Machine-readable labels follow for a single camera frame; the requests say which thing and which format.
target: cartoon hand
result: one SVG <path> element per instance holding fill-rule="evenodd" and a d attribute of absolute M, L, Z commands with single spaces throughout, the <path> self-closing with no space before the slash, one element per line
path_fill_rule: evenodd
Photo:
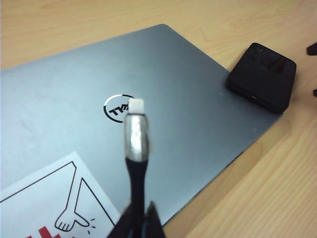
<path fill-rule="evenodd" d="M 87 222 L 82 216 L 75 213 L 71 209 L 65 209 L 62 214 L 57 218 L 55 222 L 55 227 L 61 231 L 70 231 L 77 222 L 82 227 L 88 227 L 89 222 Z"/>

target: metal connector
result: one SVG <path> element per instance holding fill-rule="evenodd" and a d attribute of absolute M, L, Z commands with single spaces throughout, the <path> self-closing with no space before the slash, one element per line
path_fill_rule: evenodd
<path fill-rule="evenodd" d="M 142 162 L 149 159 L 148 120 L 145 115 L 127 114 L 124 119 L 125 157 Z"/>

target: wooden desk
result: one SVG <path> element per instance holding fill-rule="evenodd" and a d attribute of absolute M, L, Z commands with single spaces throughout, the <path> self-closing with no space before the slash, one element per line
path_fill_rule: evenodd
<path fill-rule="evenodd" d="M 178 237 L 317 238 L 316 0 L 2 0 L 1 67 L 166 23 L 231 70 L 252 42 L 297 63 L 289 109 L 165 227 Z"/>

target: white sticker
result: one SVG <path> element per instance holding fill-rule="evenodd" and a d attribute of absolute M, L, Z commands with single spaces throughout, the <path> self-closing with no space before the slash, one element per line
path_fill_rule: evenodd
<path fill-rule="evenodd" d="M 120 215 L 76 152 L 1 191 L 2 238 L 106 237 Z"/>

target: laptop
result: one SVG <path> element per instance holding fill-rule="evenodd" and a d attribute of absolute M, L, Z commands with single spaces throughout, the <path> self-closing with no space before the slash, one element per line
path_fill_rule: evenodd
<path fill-rule="evenodd" d="M 2 70 L 1 189 L 75 151 L 122 212 L 122 120 L 141 98 L 153 147 L 146 206 L 165 223 L 279 117 L 228 91 L 227 76 L 164 24 Z"/>

